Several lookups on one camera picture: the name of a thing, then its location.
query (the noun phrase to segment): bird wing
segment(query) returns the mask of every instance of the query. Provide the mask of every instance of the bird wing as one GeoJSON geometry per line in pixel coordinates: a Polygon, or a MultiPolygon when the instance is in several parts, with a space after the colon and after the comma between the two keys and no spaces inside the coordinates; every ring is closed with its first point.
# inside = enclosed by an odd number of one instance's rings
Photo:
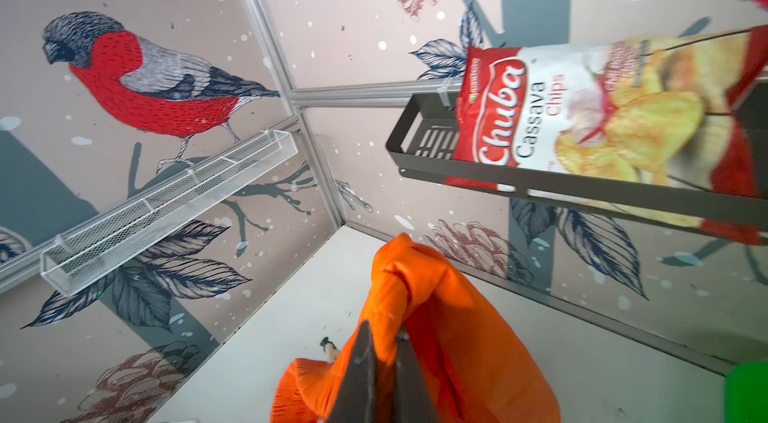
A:
{"type": "Polygon", "coordinates": [[[208,86],[212,67],[205,59],[162,48],[145,38],[137,39],[143,61],[139,68],[120,77],[127,89],[182,102],[195,99],[208,86]]]}
{"type": "Polygon", "coordinates": [[[144,61],[120,78],[133,92],[173,102],[213,100],[215,98],[278,98],[280,94],[211,66],[203,58],[174,52],[137,37],[144,61]]]}

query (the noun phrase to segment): chip bag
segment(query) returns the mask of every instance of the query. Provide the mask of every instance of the chip bag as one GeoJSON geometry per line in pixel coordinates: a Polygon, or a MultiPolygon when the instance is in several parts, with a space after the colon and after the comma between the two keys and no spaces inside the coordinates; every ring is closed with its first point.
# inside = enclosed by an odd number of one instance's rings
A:
{"type": "MultiPolygon", "coordinates": [[[[453,158],[756,197],[749,140],[734,110],[766,63],[768,25],[602,46],[470,48],[453,158]]],[[[507,188],[461,178],[446,183],[507,188]]],[[[544,196],[760,241],[754,227],[544,196]]]]}

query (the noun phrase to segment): mesh basket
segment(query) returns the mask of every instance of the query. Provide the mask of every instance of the mesh basket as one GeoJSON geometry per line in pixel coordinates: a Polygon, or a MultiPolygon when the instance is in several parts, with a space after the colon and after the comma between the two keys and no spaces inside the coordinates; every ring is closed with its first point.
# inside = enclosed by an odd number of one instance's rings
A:
{"type": "Polygon", "coordinates": [[[290,133],[267,130],[88,226],[57,236],[40,257],[40,274],[72,296],[297,152],[290,133]]]}

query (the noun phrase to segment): orange fabric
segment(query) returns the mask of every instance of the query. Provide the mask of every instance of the orange fabric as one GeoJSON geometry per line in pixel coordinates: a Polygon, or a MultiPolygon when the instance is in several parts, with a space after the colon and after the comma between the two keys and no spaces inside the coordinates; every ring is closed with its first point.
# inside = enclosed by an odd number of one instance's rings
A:
{"type": "MultiPolygon", "coordinates": [[[[475,286],[435,249],[404,233],[373,259],[368,320],[376,368],[376,421],[390,421],[402,324],[442,423],[558,423],[560,409],[525,346],[475,286]]],[[[298,359],[277,387],[273,423],[328,418],[357,332],[333,363],[298,359]]]]}

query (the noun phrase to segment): red logo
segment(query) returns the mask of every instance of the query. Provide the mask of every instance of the red logo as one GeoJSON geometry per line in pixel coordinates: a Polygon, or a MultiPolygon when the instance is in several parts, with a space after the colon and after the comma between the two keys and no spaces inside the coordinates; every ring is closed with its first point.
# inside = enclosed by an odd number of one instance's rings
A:
{"type": "Polygon", "coordinates": [[[512,158],[512,138],[523,109],[528,75],[525,63],[502,58],[491,63],[491,78],[480,101],[472,155],[484,164],[517,167],[512,158]]]}

